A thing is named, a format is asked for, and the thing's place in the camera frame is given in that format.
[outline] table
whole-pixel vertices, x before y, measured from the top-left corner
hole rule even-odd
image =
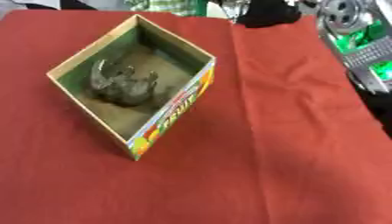
[[[45,73],[130,12],[0,22],[1,223],[391,223],[392,144],[312,17],[249,30],[143,13],[218,58],[216,81],[132,162]]]

